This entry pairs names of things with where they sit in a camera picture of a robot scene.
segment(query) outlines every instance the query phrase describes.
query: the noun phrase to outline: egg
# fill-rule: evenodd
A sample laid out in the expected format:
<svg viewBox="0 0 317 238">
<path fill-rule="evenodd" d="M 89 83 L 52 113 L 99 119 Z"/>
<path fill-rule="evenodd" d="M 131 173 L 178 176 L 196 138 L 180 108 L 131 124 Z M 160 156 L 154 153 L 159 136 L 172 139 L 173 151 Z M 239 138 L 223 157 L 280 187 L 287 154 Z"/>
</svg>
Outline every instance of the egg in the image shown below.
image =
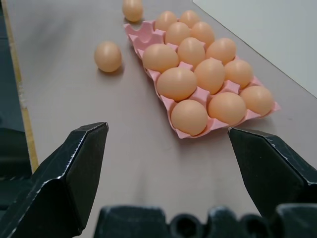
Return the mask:
<svg viewBox="0 0 317 238">
<path fill-rule="evenodd" d="M 165 11 L 156 19 L 154 29 L 167 31 L 169 26 L 175 22 L 177 22 L 177 16 L 171 11 Z"/>
<path fill-rule="evenodd" d="M 229 38 L 220 38 L 213 42 L 206 51 L 206 58 L 220 60 L 223 65 L 232 61 L 236 56 L 236 44 Z"/>
<path fill-rule="evenodd" d="M 251 86 L 240 93 L 247 108 L 254 113 L 265 116 L 274 106 L 274 98 L 270 91 L 262 86 Z"/>
<path fill-rule="evenodd" d="M 208 105 L 208 115 L 228 125 L 239 123 L 247 112 L 243 99 L 235 93 L 219 93 Z"/>
<path fill-rule="evenodd" d="M 225 80 L 230 80 L 240 85 L 240 88 L 245 88 L 253 79 L 253 70 L 247 62 L 236 59 L 225 65 L 226 72 Z"/>
<path fill-rule="evenodd" d="M 195 74 L 187 68 L 170 68 L 158 78 L 158 93 L 175 101 L 188 98 L 197 88 Z"/>
<path fill-rule="evenodd" d="M 206 59 L 195 69 L 197 85 L 210 92 L 217 93 L 223 85 L 225 72 L 222 63 L 216 59 Z"/>
<path fill-rule="evenodd" d="M 123 0 L 122 12 L 128 21 L 140 21 L 143 16 L 142 0 Z"/>
<path fill-rule="evenodd" d="M 214 42 L 214 32 L 211 26 L 203 21 L 197 22 L 191 31 L 191 36 L 204 42 L 209 47 Z"/>
<path fill-rule="evenodd" d="M 192 10 L 184 12 L 179 19 L 179 22 L 185 23 L 189 28 L 192 28 L 199 21 L 199 16 Z"/>
<path fill-rule="evenodd" d="M 202 133 L 206 128 L 208 114 L 199 102 L 184 100 L 174 107 L 170 119 L 174 128 L 195 136 Z"/>
<path fill-rule="evenodd" d="M 205 59 L 202 43 L 193 37 L 186 38 L 180 43 L 177 54 L 180 61 L 191 64 L 194 68 Z"/>
<path fill-rule="evenodd" d="M 190 29 L 185 23 L 175 22 L 170 25 L 165 34 L 165 43 L 179 46 L 180 43 L 190 37 Z"/>
<path fill-rule="evenodd" d="M 122 64 L 120 48 L 110 41 L 100 43 L 94 55 L 95 63 L 104 72 L 114 72 Z"/>
<path fill-rule="evenodd" d="M 177 67 L 178 55 L 175 50 L 165 44 L 153 44 L 147 47 L 142 56 L 143 66 L 163 73 L 169 68 Z"/>
</svg>

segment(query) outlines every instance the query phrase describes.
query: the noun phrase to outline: egg carton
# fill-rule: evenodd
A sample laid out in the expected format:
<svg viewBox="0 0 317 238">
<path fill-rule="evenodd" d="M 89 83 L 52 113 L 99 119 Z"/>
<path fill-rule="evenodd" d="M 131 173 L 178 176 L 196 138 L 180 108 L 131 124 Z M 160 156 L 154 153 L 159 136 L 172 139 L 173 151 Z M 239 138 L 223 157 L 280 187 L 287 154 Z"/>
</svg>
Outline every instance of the egg carton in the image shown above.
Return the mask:
<svg viewBox="0 0 317 238">
<path fill-rule="evenodd" d="M 155 21 L 144 21 L 144 22 L 142 22 L 141 27 L 138 30 L 133 29 L 130 24 L 124 25 L 125 33 L 128 36 L 128 39 L 131 42 L 135 53 L 137 54 L 137 56 L 140 59 L 142 59 L 144 50 L 148 46 L 150 46 L 152 44 L 164 44 L 165 31 L 161 31 L 158 29 L 154 30 L 154 23 L 155 23 Z M 167 45 L 169 45 L 175 51 L 177 51 L 178 46 L 172 45 L 169 43 Z M 180 62 L 178 67 L 183 67 L 183 68 L 187 68 L 191 71 L 194 71 L 194 68 L 192 65 L 184 63 L 184 62 Z M 204 129 L 204 131 L 202 133 L 200 133 L 199 135 L 191 136 L 189 134 L 186 134 L 186 133 L 181 132 L 180 130 L 174 128 L 173 124 L 171 122 L 170 116 L 171 116 L 172 110 L 177 105 L 177 102 L 172 100 L 172 99 L 169 99 L 167 97 L 164 97 L 158 93 L 157 81 L 158 81 L 159 76 L 161 75 L 160 72 L 145 69 L 145 68 L 144 68 L 144 70 L 145 70 L 146 74 L 149 76 L 149 78 L 153 81 L 155 92 L 156 92 L 157 96 L 161 99 L 161 101 L 163 102 L 163 104 L 167 110 L 167 116 L 168 116 L 168 121 L 170 123 L 170 126 L 177 133 L 179 138 L 181 138 L 181 139 L 183 139 L 183 138 L 198 138 L 198 137 L 201 137 L 201 136 L 208 134 L 212 130 L 216 130 L 216 129 L 223 128 L 223 127 L 229 127 L 228 124 L 221 122 L 218 119 L 210 118 L 208 116 L 207 126 Z M 263 86 L 263 85 L 254 76 L 253 80 L 248 84 L 247 87 L 250 87 L 250 86 Z M 207 105 L 210 102 L 210 100 L 214 96 L 216 96 L 217 94 L 224 93 L 224 92 L 231 92 L 231 93 L 239 94 L 241 92 L 240 85 L 227 80 L 224 82 L 222 88 L 215 95 L 210 95 L 209 91 L 204 90 L 200 87 L 197 87 L 196 91 L 188 99 L 195 100 L 195 101 L 201 103 L 207 109 Z M 273 106 L 272 110 L 263 117 L 266 117 L 266 116 L 268 116 L 268 115 L 270 115 L 270 114 L 272 114 L 280 109 L 281 109 L 281 107 L 279 106 L 279 104 L 277 102 L 274 102 L 274 106 Z M 237 123 L 236 125 L 239 125 L 239 124 L 245 122 L 246 120 L 255 119 L 255 118 L 263 118 L 263 117 L 261 117 L 261 115 L 256 114 L 248 109 L 245 116 L 243 117 L 243 119 L 239 123 Z"/>
</svg>

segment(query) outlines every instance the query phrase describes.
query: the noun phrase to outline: table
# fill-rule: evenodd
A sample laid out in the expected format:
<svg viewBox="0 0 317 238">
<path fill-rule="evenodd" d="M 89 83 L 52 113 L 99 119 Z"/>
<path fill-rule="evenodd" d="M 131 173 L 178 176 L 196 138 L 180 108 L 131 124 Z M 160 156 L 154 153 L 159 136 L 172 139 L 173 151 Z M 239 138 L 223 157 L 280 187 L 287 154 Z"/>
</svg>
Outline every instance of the table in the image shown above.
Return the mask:
<svg viewBox="0 0 317 238">
<path fill-rule="evenodd" d="M 211 24 L 217 37 L 232 38 L 240 58 L 274 94 L 282 111 L 241 127 L 282 137 L 317 167 L 317 100 L 189 0 L 144 0 L 145 19 L 164 10 L 188 9 Z M 226 205 L 238 216 L 257 213 L 226 135 L 220 129 L 199 139 L 176 137 L 165 109 L 128 42 L 120 0 L 8 0 L 26 103 L 39 162 L 77 127 L 109 123 L 99 189 L 87 228 L 91 237 L 104 205 L 155 205 L 167 220 L 181 212 L 201 221 Z M 100 73 L 96 45 L 120 46 L 124 70 Z"/>
</svg>

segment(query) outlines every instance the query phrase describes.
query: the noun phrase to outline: brown egg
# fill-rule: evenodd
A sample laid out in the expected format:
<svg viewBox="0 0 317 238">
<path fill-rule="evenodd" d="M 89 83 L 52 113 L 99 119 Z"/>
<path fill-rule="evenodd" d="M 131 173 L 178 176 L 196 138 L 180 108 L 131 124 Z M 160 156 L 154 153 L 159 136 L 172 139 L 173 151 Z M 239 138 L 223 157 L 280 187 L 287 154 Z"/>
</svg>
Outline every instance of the brown egg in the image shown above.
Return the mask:
<svg viewBox="0 0 317 238">
<path fill-rule="evenodd" d="M 167 31 L 169 26 L 175 22 L 177 22 L 177 16 L 171 11 L 165 11 L 156 19 L 154 29 Z"/>
<path fill-rule="evenodd" d="M 179 21 L 185 23 L 189 28 L 192 28 L 200 21 L 200 17 L 194 11 L 188 10 L 181 15 Z"/>
<path fill-rule="evenodd" d="M 180 43 L 177 54 L 180 61 L 191 64 L 194 68 L 205 59 L 202 43 L 193 37 L 186 38 Z"/>
<path fill-rule="evenodd" d="M 229 38 L 221 38 L 213 42 L 206 51 L 206 58 L 214 58 L 226 65 L 236 56 L 236 44 Z"/>
<path fill-rule="evenodd" d="M 122 11 L 128 21 L 141 20 L 143 16 L 142 0 L 123 0 Z"/>
<path fill-rule="evenodd" d="M 208 23 L 203 21 L 197 22 L 191 31 L 191 36 L 201 42 L 205 42 L 206 47 L 209 47 L 214 42 L 214 32 Z"/>
<path fill-rule="evenodd" d="M 252 86 L 240 93 L 241 98 L 252 112 L 265 116 L 274 106 L 274 98 L 270 91 L 262 86 Z"/>
<path fill-rule="evenodd" d="M 211 118 L 216 118 L 229 125 L 239 123 L 246 112 L 246 104 L 235 93 L 219 93 L 208 105 L 208 114 Z"/>
<path fill-rule="evenodd" d="M 165 43 L 179 46 L 180 43 L 190 37 L 190 29 L 185 23 L 175 22 L 170 25 L 165 34 Z"/>
<path fill-rule="evenodd" d="M 178 55 L 173 48 L 165 44 L 153 44 L 147 47 L 142 56 L 143 66 L 163 73 L 169 68 L 177 67 Z"/>
<path fill-rule="evenodd" d="M 95 50 L 95 62 L 104 72 L 114 72 L 122 64 L 120 48 L 110 41 L 100 43 Z"/>
<path fill-rule="evenodd" d="M 203 132 L 208 123 L 208 114 L 203 105 L 194 100 L 178 103 L 171 113 L 174 128 L 195 136 Z"/>
<path fill-rule="evenodd" d="M 187 68 L 170 68 L 158 78 L 158 93 L 174 101 L 188 98 L 197 88 L 195 74 Z"/>
<path fill-rule="evenodd" d="M 229 62 L 224 67 L 226 72 L 225 80 L 230 80 L 240 85 L 240 88 L 245 88 L 253 79 L 253 70 L 247 62 L 236 59 Z"/>
<path fill-rule="evenodd" d="M 222 63 L 215 59 L 206 59 L 195 69 L 198 86 L 210 92 L 211 95 L 217 93 L 224 82 L 224 67 Z"/>
</svg>

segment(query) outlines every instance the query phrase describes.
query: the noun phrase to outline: dark floor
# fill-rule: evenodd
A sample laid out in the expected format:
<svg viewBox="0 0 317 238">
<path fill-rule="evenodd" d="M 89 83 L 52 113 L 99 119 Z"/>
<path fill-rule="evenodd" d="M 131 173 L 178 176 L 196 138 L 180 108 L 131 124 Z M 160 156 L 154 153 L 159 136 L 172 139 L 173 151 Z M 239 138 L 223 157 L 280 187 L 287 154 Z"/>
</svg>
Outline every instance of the dark floor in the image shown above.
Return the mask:
<svg viewBox="0 0 317 238">
<path fill-rule="evenodd" d="M 0 8 L 0 128 L 24 131 L 2 7 Z"/>
<path fill-rule="evenodd" d="M 0 182 L 31 175 L 18 90 L 0 8 Z"/>
</svg>

